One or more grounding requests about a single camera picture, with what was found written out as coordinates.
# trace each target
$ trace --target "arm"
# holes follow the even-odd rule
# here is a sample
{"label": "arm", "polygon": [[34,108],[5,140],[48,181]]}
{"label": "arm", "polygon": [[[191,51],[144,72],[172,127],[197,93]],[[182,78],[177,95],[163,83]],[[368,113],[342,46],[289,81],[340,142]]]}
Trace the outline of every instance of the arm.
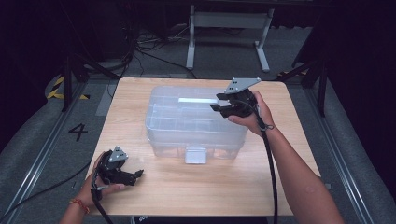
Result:
{"label": "arm", "polygon": [[[98,157],[98,159],[96,159],[95,165],[93,166],[93,169],[96,168],[100,158],[102,157],[102,155],[100,155]],[[92,196],[91,196],[91,181],[92,181],[92,174],[90,174],[86,179],[85,182],[81,188],[81,190],[79,191],[79,193],[76,195],[75,199],[79,199],[81,200],[82,204],[84,206],[87,207],[92,207],[94,206],[93,200],[92,200]],[[103,186],[104,183],[103,181],[100,179],[100,177],[98,177],[96,179],[96,183],[99,186]],[[116,192],[116,191],[120,191],[122,189],[125,189],[125,185],[123,184],[114,184],[114,185],[110,185],[109,188],[107,189],[103,189],[102,190],[102,194],[103,196]],[[84,216],[85,216],[85,210],[83,209],[83,207],[81,205],[79,205],[78,203],[70,203],[67,206],[66,211],[64,212],[64,216],[62,217],[61,221],[59,222],[60,224],[78,224],[78,223],[82,223]]]}
{"label": "arm", "polygon": [[[264,123],[275,127],[267,130],[266,134],[286,199],[297,220],[300,223],[344,223],[329,191],[275,126],[271,111],[262,96],[256,91],[253,94]],[[254,114],[243,119],[230,116],[229,120],[245,125],[255,134],[261,135]]]}

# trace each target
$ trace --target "hand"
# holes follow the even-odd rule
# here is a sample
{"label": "hand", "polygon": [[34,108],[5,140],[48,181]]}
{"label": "hand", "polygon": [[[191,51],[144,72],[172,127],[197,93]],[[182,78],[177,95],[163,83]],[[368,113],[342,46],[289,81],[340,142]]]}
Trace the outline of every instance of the hand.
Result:
{"label": "hand", "polygon": [[[257,105],[260,109],[259,112],[262,121],[264,121],[265,124],[273,125],[275,127],[270,108],[262,99],[262,95],[258,91],[252,91],[252,93],[257,100]],[[247,126],[253,133],[262,136],[262,132],[260,131],[259,124],[254,113],[246,118],[240,118],[238,116],[231,115],[230,117],[228,117],[228,120],[239,125]]]}
{"label": "hand", "polygon": [[[93,200],[92,200],[92,196],[91,196],[91,187],[92,187],[92,175],[94,172],[94,169],[96,168],[96,166],[98,165],[100,159],[102,158],[104,153],[102,153],[95,161],[95,164],[93,166],[92,169],[92,173],[85,179],[84,184],[82,185],[81,190],[79,191],[78,195],[76,195],[77,199],[80,199],[84,205],[86,206],[92,206],[93,205]],[[100,178],[100,176],[98,176],[96,178],[96,184],[98,186],[103,186],[105,183],[103,182],[103,180]],[[125,185],[123,184],[112,184],[110,185],[107,189],[103,189],[102,190],[102,195],[106,196],[107,194],[116,192],[116,191],[120,191],[125,189]]]}

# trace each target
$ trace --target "wooden table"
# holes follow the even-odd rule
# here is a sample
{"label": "wooden table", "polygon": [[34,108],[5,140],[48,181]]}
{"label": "wooden table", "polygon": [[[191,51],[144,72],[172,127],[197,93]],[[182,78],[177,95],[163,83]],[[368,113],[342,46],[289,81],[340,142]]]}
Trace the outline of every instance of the wooden table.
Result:
{"label": "wooden table", "polygon": [[[211,159],[200,165],[186,164],[183,158],[156,157],[146,137],[145,117],[154,87],[226,88],[229,83],[230,80],[133,77],[120,80],[92,159],[95,161],[103,151],[119,146],[129,155],[121,170],[134,173],[144,169],[145,172],[135,186],[101,201],[109,215],[271,216],[274,213],[268,159],[262,139],[254,133],[247,133],[246,143],[236,159]],[[286,86],[262,81],[250,89],[262,94],[277,127],[319,175]],[[278,212],[281,216],[292,215],[277,171],[276,181]]]}

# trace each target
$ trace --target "transparent plastic bin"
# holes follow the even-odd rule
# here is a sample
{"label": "transparent plastic bin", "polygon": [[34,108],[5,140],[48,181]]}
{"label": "transparent plastic bin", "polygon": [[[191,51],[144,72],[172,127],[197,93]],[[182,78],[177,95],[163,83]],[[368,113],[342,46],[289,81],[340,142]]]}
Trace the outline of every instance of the transparent plastic bin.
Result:
{"label": "transparent plastic bin", "polygon": [[186,163],[206,159],[234,159],[244,145],[248,128],[231,123],[211,104],[219,88],[159,86],[153,89],[146,116],[148,140],[158,157],[185,158]]}

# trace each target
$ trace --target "bracelet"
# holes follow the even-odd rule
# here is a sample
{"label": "bracelet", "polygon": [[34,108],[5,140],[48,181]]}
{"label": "bracelet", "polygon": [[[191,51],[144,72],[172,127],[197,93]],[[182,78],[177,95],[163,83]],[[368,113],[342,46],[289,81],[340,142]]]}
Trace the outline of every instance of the bracelet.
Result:
{"label": "bracelet", "polygon": [[90,213],[90,208],[85,206],[84,203],[80,199],[70,199],[69,203],[76,203],[78,204],[82,209],[84,209],[85,214]]}

